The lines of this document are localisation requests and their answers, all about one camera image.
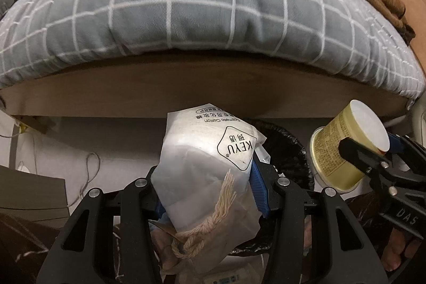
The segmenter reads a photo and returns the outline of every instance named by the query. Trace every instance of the yellow paper cup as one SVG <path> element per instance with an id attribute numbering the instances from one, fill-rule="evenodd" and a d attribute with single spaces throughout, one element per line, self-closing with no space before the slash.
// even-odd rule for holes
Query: yellow paper cup
<path id="1" fill-rule="evenodd" d="M 379 117 L 363 102 L 352 100 L 328 125 L 317 129 L 310 139 L 312 169 L 319 184 L 339 193 L 356 188 L 364 174 L 339 154 L 340 140 L 350 137 L 383 155 L 389 137 Z"/>

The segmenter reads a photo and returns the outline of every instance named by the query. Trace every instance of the white grid pattern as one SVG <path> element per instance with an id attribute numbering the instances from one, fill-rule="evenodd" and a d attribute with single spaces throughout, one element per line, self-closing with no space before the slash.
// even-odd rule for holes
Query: white grid pattern
<path id="1" fill-rule="evenodd" d="M 55 1 L 60 1 L 61 4 L 63 4 L 63 2 L 69 2 L 72 5 L 72 14 L 65 15 L 56 21 L 49 22 L 47 20 L 48 14 L 49 11 L 53 9 Z M 132 54 L 139 54 L 144 51 L 164 50 L 172 47 L 183 49 L 244 49 L 271 56 L 282 56 L 290 60 L 303 61 L 310 65 L 323 68 L 331 73 L 343 73 L 347 76 L 357 78 L 360 81 L 370 83 L 375 87 L 383 87 L 410 98 L 419 96 L 425 86 L 421 68 L 411 50 L 405 46 L 399 34 L 382 15 L 371 8 L 364 0 L 332 0 L 332 4 L 326 3 L 325 0 L 304 0 L 300 6 L 306 4 L 308 1 L 320 6 L 320 12 L 312 14 L 312 17 L 320 19 L 320 28 L 313 28 L 310 27 L 309 24 L 292 20 L 290 11 L 294 11 L 294 9 L 289 8 L 288 0 L 276 0 L 276 4 L 272 4 L 272 9 L 277 8 L 277 6 L 281 4 L 279 7 L 282 8 L 283 15 L 269 13 L 269 9 L 257 9 L 245 4 L 239 4 L 237 0 L 229 0 L 229 2 L 225 0 L 109 0 L 107 5 L 99 4 L 100 6 L 97 6 L 94 10 L 84 11 L 78 10 L 80 0 L 20 0 L 0 21 L 0 56 L 3 67 L 3 71 L 0 72 L 0 84 L 2 86 L 7 86 L 17 83 L 23 78 L 38 77 L 40 76 L 40 71 L 46 74 L 46 64 L 50 63 L 48 68 L 51 69 L 52 63 L 57 64 L 57 62 L 60 61 L 61 66 L 63 66 L 63 59 L 65 57 L 67 58 L 67 62 L 69 62 L 68 64 L 78 64 L 84 61 L 99 59 L 95 55 L 99 53 L 108 54 L 105 58 L 116 56 L 114 52 L 117 51 L 120 55 L 124 55 L 125 51 L 123 46 L 125 45 Z M 227 25 L 222 23 L 216 24 L 216 27 L 224 26 L 228 28 L 227 38 L 223 38 L 223 41 L 222 39 L 219 41 L 211 41 L 209 39 L 209 32 L 206 32 L 205 37 L 197 37 L 195 40 L 188 38 L 185 40 L 176 40 L 174 33 L 175 24 L 172 22 L 172 12 L 176 11 L 174 8 L 176 4 L 203 6 L 206 9 L 205 11 L 212 14 L 218 11 L 221 13 L 223 10 L 229 11 L 230 18 L 227 20 L 229 21 Z M 130 8 L 133 9 L 132 11 L 141 11 L 139 9 L 144 7 L 149 9 L 154 5 L 165 6 L 165 13 L 153 14 L 154 17 L 163 16 L 165 18 L 164 36 L 143 43 L 127 42 L 120 34 L 120 30 L 126 32 L 129 28 L 120 29 L 118 27 L 120 24 L 114 21 L 114 11 Z M 327 18 L 328 15 L 326 14 L 326 10 L 338 16 L 337 18 L 333 18 L 333 21 L 341 21 L 342 26 L 346 23 L 350 25 L 350 42 L 344 43 L 330 36 L 330 33 L 326 31 L 327 21 L 331 21 L 331 19 Z M 260 21 L 262 27 L 264 27 L 262 36 L 270 35 L 270 31 L 275 32 L 274 27 L 267 27 L 271 26 L 271 23 L 279 24 L 280 28 L 282 26 L 282 31 L 280 30 L 279 34 L 273 34 L 274 40 L 276 39 L 273 47 L 263 45 L 262 41 L 259 41 L 257 38 L 254 38 L 254 40 L 251 40 L 253 38 L 247 38 L 249 41 L 244 42 L 241 42 L 240 39 L 236 41 L 238 35 L 247 30 L 241 27 L 241 24 L 236 23 L 237 12 L 245 16 L 247 18 L 246 21 L 251 21 L 250 18 L 252 16 L 257 18 L 257 21 Z M 113 44 L 98 45 L 98 47 L 95 48 L 80 48 L 76 20 L 89 20 L 91 18 L 97 18 L 104 13 L 107 14 L 109 28 L 108 36 L 112 36 Z M 33 17 L 42 15 L 46 18 L 44 25 L 30 32 L 29 30 Z M 62 50 L 59 52 L 55 51 L 54 53 L 50 52 L 50 42 L 47 38 L 48 31 L 55 30 L 55 26 L 65 24 L 69 21 L 72 23 L 71 35 L 74 49 L 71 51 Z M 17 28 L 20 26 L 25 26 L 25 35 L 24 37 L 18 38 Z M 298 55 L 295 56 L 293 53 L 287 53 L 289 49 L 291 51 L 291 47 L 287 47 L 283 43 L 286 38 L 292 35 L 292 29 L 301 30 L 305 33 L 303 38 L 297 38 L 301 42 L 303 42 L 304 39 L 310 40 L 310 38 L 319 38 L 320 46 L 317 48 L 318 52 L 316 55 L 303 57 Z M 38 57 L 34 59 L 34 57 L 31 57 L 31 52 L 36 48 L 30 46 L 29 39 L 32 37 L 37 38 L 38 35 L 42 36 L 44 55 L 41 58 Z M 25 59 L 21 55 L 21 44 L 23 42 L 25 42 Z M 377 45 L 377 52 L 372 52 L 372 42 Z M 329 48 L 333 46 L 335 49 L 332 49 L 332 51 L 336 51 L 330 52 Z M 358 49 L 359 47 L 366 47 L 369 48 L 369 50 L 364 49 L 360 51 Z M 22 57 L 22 59 L 14 58 L 14 65 L 12 67 L 6 67 L 5 54 L 10 56 L 12 51 L 14 56 Z M 338 55 L 346 55 L 346 52 L 348 52 L 348 54 L 344 56 L 344 59 L 338 57 Z M 340 61 L 338 65 L 333 63 L 336 57 L 337 60 Z"/>

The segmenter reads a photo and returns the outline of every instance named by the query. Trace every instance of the wooden bed frame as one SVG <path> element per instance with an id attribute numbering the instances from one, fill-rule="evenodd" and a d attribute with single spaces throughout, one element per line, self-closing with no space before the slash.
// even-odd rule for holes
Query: wooden bed frame
<path id="1" fill-rule="evenodd" d="M 92 62 L 0 91 L 14 116 L 166 117 L 212 103 L 239 117 L 334 117 L 359 99 L 381 117 L 407 99 L 263 55 L 171 50 Z"/>

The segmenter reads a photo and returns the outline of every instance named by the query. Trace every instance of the bed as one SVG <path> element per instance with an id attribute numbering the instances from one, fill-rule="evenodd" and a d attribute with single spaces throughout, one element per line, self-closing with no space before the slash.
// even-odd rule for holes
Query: bed
<path id="1" fill-rule="evenodd" d="M 359 99 L 396 117 L 425 89 L 418 57 L 365 0 L 19 0 L 0 96 L 15 116 L 333 117 Z"/>

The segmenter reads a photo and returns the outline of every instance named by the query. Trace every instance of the keyu logo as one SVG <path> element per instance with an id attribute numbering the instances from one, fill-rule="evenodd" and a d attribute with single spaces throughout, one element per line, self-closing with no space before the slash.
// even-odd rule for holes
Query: keyu logo
<path id="1" fill-rule="evenodd" d="M 217 145 L 220 155 L 227 158 L 237 168 L 247 170 L 253 157 L 257 138 L 235 127 L 228 126 L 222 139 Z"/>

